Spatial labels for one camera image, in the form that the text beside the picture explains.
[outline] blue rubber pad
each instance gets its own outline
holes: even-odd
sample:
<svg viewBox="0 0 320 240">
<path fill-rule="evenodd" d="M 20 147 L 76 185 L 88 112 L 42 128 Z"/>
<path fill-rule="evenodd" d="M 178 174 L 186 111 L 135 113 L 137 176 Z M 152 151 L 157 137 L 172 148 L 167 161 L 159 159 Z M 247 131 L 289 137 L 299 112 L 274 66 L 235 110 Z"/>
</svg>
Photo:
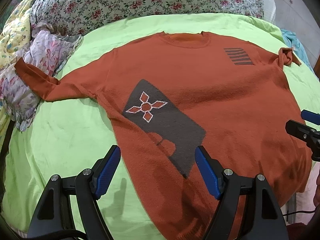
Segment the blue rubber pad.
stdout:
<svg viewBox="0 0 320 240">
<path fill-rule="evenodd" d="M 195 151 L 195 160 L 209 193 L 219 200 L 221 192 L 219 190 L 218 178 L 199 147 Z"/>
<path fill-rule="evenodd" d="M 116 147 L 112 152 L 110 158 L 108 159 L 106 165 L 102 169 L 102 172 L 98 176 L 97 179 L 97 190 L 94 193 L 97 199 L 100 199 L 102 195 L 107 193 L 108 187 L 111 183 L 113 175 L 116 172 L 118 164 L 120 162 L 121 152 L 120 148 Z"/>
<path fill-rule="evenodd" d="M 315 114 L 307 110 L 302 110 L 301 118 L 316 125 L 320 125 L 320 114 Z"/>
</svg>

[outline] silver bolt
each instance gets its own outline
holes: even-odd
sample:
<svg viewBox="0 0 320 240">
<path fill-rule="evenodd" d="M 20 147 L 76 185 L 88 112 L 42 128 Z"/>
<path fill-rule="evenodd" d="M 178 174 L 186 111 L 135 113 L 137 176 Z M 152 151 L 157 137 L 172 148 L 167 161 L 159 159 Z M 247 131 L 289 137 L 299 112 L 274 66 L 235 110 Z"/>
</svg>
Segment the silver bolt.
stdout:
<svg viewBox="0 0 320 240">
<path fill-rule="evenodd" d="M 258 180 L 264 181 L 265 177 L 262 174 L 258 174 L 257 176 Z"/>
<path fill-rule="evenodd" d="M 59 178 L 59 175 L 55 174 L 51 176 L 52 181 L 56 181 Z"/>
<path fill-rule="evenodd" d="M 83 175 L 89 175 L 90 173 L 91 173 L 90 169 L 85 169 L 85 170 L 82 171 Z"/>
<path fill-rule="evenodd" d="M 232 174 L 233 174 L 233 171 L 232 171 L 232 170 L 230 170 L 230 169 L 225 169 L 225 170 L 224 170 L 224 174 L 226 174 L 226 175 L 230 176 L 230 175 L 232 175 Z"/>
</svg>

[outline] black cable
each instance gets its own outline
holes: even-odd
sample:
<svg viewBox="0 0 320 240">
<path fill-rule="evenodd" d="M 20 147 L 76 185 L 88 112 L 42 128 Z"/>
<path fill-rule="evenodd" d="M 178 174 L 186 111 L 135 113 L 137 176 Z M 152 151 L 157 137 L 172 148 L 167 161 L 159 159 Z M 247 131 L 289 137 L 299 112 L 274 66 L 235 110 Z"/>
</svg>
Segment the black cable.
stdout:
<svg viewBox="0 0 320 240">
<path fill-rule="evenodd" d="M 290 215 L 293 215 L 293 214 L 297 214 L 297 213 L 305 213 L 305 214 L 312 214 L 316 212 L 316 209 L 313 210 L 313 211 L 305 211 L 305 210 L 301 210 L 301 211 L 296 211 L 296 212 L 292 212 L 292 213 L 287 213 L 287 214 L 284 214 L 283 216 L 290 216 Z"/>
<path fill-rule="evenodd" d="M 26 238 L 25 240 L 62 240 L 68 237 L 78 237 L 83 240 L 88 240 L 87 235 L 81 231 L 74 229 L 66 229 L 58 232 L 49 233 L 43 236 Z"/>
</svg>

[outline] green bed sheet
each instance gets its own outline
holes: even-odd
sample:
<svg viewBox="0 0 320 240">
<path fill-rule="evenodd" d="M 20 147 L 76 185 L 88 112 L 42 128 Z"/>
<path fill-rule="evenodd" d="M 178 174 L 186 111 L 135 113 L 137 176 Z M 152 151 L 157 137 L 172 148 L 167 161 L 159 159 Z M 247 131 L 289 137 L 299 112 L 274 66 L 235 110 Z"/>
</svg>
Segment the green bed sheet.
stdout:
<svg viewBox="0 0 320 240">
<path fill-rule="evenodd" d="M 130 18 L 86 35 L 58 78 L 115 47 L 161 31 L 207 31 L 229 35 L 253 42 L 276 54 L 280 47 L 285 47 L 278 27 L 247 16 L 197 14 Z M 293 63 L 291 67 L 285 66 L 284 72 L 300 108 L 320 112 L 320 83 L 308 67 Z M 6 193 L 2 203 L 6 221 L 26 232 L 50 176 L 56 173 L 62 177 L 78 174 L 102 158 L 113 144 L 116 144 L 116 138 L 110 120 L 105 110 L 93 100 L 41 103 L 31 127 L 23 133 L 15 129 L 12 134 L 6 158 Z M 76 228 L 83 230 L 76 199 L 72 198 L 71 202 Z M 107 194 L 98 201 L 98 205 L 115 240 L 164 239 L 141 205 L 122 160 Z"/>
</svg>

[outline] orange sweater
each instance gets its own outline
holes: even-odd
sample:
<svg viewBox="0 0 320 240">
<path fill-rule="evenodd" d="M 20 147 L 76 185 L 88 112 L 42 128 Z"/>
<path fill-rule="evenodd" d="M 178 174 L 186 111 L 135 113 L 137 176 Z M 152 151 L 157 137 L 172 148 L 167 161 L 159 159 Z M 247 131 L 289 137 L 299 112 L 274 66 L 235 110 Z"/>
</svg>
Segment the orange sweater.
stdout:
<svg viewBox="0 0 320 240">
<path fill-rule="evenodd" d="M 213 33 L 157 33 L 60 81 L 22 59 L 15 68 L 46 101 L 95 98 L 151 220 L 166 239 L 190 240 L 201 239 L 217 207 L 195 165 L 198 145 L 238 175 L 264 174 L 280 205 L 304 191 L 311 152 L 285 131 L 289 119 L 304 122 L 283 73 L 292 61 L 300 64 L 291 49 L 276 55 Z"/>
</svg>

